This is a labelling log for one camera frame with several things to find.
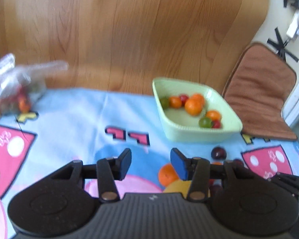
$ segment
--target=green basket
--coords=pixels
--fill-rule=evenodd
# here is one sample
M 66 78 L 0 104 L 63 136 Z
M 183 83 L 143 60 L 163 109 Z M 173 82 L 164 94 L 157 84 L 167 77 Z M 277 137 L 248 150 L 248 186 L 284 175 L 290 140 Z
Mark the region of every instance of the green basket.
M 174 142 L 221 142 L 232 134 L 241 132 L 243 124 L 229 104 L 211 87 L 198 83 L 169 79 L 155 78 L 153 92 L 158 108 L 159 117 L 166 137 Z M 200 128 L 199 119 L 203 116 L 193 117 L 186 113 L 184 108 L 163 110 L 159 98 L 164 96 L 178 96 L 201 93 L 206 100 L 207 110 L 217 110 L 222 114 L 222 128 Z

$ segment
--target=clear plastic bag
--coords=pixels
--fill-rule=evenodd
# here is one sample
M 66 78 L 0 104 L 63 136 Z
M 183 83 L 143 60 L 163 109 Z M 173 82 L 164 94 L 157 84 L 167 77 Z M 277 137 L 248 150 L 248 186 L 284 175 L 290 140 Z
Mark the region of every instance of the clear plastic bag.
M 68 69 L 65 61 L 15 66 L 13 54 L 0 60 L 0 115 L 26 113 L 45 92 L 45 77 Z

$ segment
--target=brown cloth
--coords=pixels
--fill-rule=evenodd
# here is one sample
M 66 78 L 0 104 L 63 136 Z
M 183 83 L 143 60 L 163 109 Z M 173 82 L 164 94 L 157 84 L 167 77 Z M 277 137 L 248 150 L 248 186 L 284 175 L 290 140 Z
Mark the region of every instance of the brown cloth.
M 281 117 L 296 83 L 296 73 L 265 45 L 254 43 L 241 55 L 223 97 L 254 137 L 297 140 Z

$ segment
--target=wood panel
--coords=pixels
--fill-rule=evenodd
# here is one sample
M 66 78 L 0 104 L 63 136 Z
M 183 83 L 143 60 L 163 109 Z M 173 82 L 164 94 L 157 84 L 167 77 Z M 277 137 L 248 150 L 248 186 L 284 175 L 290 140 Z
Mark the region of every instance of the wood panel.
M 0 0 L 0 56 L 67 60 L 50 87 L 152 94 L 166 76 L 221 92 L 269 0 Z

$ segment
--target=green fruit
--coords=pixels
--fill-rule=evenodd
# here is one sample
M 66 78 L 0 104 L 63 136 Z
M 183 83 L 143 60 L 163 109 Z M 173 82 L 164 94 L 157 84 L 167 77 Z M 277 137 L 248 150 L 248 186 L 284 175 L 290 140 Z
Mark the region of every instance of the green fruit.
M 160 99 L 159 99 L 159 102 L 161 103 L 162 108 L 163 108 L 164 110 L 168 109 L 168 107 L 169 107 L 169 101 L 168 101 L 168 98 L 167 98 L 167 97 L 160 98 Z
M 210 118 L 203 117 L 199 120 L 198 125 L 203 128 L 211 128 L 213 126 L 213 123 Z

